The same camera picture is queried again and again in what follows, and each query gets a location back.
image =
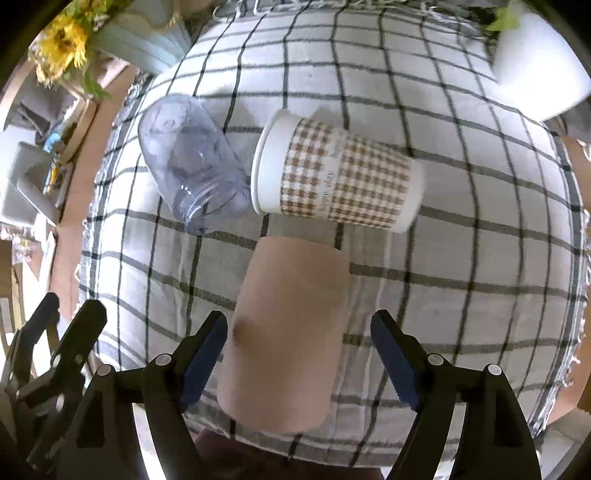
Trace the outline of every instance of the clear plastic bottle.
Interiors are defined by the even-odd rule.
[[[250,207],[246,173],[196,98],[176,93],[154,103],[138,138],[160,194],[188,232],[203,235]]]

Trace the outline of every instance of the green leaf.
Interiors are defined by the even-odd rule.
[[[107,92],[100,83],[90,73],[90,69],[87,68],[82,77],[82,88],[84,91],[96,98],[111,98],[111,94]]]
[[[519,27],[519,17],[509,7],[497,8],[495,16],[496,20],[486,28],[490,32],[514,30]]]

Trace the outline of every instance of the yellow flower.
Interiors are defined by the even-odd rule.
[[[88,35],[76,20],[60,14],[41,35],[37,50],[37,57],[41,59],[37,66],[40,82],[58,79],[72,61],[75,67],[82,67],[86,61]]]

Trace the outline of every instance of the blue object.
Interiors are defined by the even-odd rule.
[[[138,136],[160,194],[188,232],[217,230],[250,208],[246,173],[199,100],[163,97],[144,113]]]
[[[227,338],[228,323],[225,318],[218,319],[185,371],[184,390],[178,399],[182,413],[201,398]]]
[[[378,350],[398,398],[413,411],[418,411],[421,401],[417,373],[379,315],[373,316],[370,330],[372,342]]]

